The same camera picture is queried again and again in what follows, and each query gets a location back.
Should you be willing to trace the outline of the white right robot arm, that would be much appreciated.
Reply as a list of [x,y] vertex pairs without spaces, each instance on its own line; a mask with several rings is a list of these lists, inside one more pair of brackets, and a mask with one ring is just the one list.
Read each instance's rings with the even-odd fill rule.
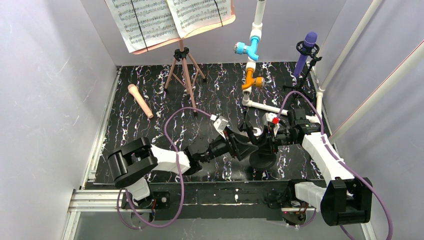
[[305,203],[320,212],[328,226],[368,223],[372,208],[369,179],[360,179],[343,167],[344,161],[329,144],[321,119],[311,122],[302,108],[288,111],[287,116],[288,125],[282,125],[276,113],[263,115],[264,128],[258,139],[256,159],[264,161],[266,155],[274,157],[280,146],[299,144],[315,162],[326,186],[308,179],[292,179],[282,194],[272,197],[269,205]]

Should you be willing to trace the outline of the pink microphone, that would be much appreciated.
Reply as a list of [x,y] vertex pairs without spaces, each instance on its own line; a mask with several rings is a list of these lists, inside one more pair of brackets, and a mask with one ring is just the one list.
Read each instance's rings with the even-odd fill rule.
[[139,92],[139,89],[136,85],[130,84],[127,87],[128,92],[133,96],[135,101],[138,103],[140,108],[143,110],[144,114],[149,118],[152,119],[154,117],[154,114],[150,107],[148,106],[147,102],[144,100],[142,95]]

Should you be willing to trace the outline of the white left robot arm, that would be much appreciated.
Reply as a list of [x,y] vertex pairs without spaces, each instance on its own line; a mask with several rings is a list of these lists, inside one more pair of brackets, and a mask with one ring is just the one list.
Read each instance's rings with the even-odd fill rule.
[[184,150],[174,152],[153,145],[146,137],[127,143],[107,157],[107,163],[113,179],[113,185],[126,189],[132,202],[140,207],[146,201],[153,200],[153,194],[145,179],[151,171],[193,175],[202,169],[202,163],[225,154],[239,161],[258,150],[247,136],[227,130],[211,142],[203,136],[197,136]]

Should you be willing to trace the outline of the black round-base mic stand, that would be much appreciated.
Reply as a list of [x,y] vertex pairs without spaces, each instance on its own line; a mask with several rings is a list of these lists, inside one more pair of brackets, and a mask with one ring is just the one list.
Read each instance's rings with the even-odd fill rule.
[[[254,127],[250,122],[250,117],[247,111],[243,112],[243,117],[244,117],[244,120],[242,120],[238,124],[237,129],[240,132],[245,132],[247,134],[247,137],[250,139],[250,142],[253,145],[257,146],[257,141],[259,137],[254,136],[254,133],[253,133]],[[268,132],[272,134],[272,131],[269,131],[266,126],[264,126],[262,132]],[[261,154],[258,154],[257,151],[252,153],[249,156],[250,166],[258,171],[269,170],[270,168],[274,166],[274,164],[277,161],[277,150],[278,150],[278,147],[275,147],[275,154],[273,155],[261,155]]]

